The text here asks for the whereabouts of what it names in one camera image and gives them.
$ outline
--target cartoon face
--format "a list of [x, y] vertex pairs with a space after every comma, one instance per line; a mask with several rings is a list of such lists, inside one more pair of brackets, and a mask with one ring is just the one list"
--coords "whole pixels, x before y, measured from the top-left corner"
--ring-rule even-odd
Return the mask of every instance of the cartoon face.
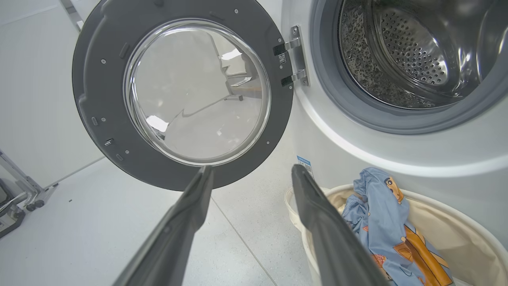
[[397, 187], [397, 184], [395, 184], [395, 181], [393, 180], [393, 178], [389, 177], [388, 179], [385, 180], [385, 183], [386, 183], [386, 186], [388, 186], [388, 188], [392, 191], [392, 193], [395, 196], [395, 198], [397, 199], [397, 201], [399, 201], [399, 204], [401, 204], [402, 199], [404, 198], [404, 195], [399, 190], [399, 187]]

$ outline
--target open round door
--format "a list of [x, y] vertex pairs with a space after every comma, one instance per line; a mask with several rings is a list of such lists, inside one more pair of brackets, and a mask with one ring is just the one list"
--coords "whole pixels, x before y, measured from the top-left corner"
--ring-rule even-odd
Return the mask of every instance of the open round door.
[[88, 134], [119, 168], [183, 191], [214, 166], [214, 188], [256, 169], [287, 125], [293, 84], [284, 40], [255, 1], [108, 0], [74, 52]]

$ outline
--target laundry basket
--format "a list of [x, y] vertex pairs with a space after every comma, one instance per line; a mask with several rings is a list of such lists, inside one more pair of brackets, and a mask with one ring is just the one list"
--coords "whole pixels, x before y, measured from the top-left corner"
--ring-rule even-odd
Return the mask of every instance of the laundry basket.
[[[331, 204], [342, 213], [353, 185], [322, 189]], [[473, 286], [508, 285], [508, 253], [483, 226], [463, 213], [434, 199], [402, 190], [409, 202], [409, 221], [446, 260], [454, 278]], [[312, 234], [298, 217], [293, 189], [284, 197], [291, 222], [302, 234], [314, 286], [321, 286]]]

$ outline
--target blue printed garment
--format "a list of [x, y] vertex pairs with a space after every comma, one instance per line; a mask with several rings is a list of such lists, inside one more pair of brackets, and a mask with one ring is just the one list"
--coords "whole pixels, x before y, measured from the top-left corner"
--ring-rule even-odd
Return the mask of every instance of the blue printed garment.
[[354, 190], [342, 217], [391, 285], [453, 285], [446, 261], [407, 220], [409, 203], [389, 174], [364, 169]]

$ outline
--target front-loading washing machine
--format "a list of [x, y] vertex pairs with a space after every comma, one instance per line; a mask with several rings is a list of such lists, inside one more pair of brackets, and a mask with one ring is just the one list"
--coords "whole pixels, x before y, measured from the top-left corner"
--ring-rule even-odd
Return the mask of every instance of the front-loading washing machine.
[[74, 95], [106, 157], [151, 185], [183, 190], [203, 165], [214, 187], [241, 179], [294, 112], [298, 161], [321, 186], [376, 166], [506, 247], [507, 11], [501, 0], [101, 1], [77, 42]]

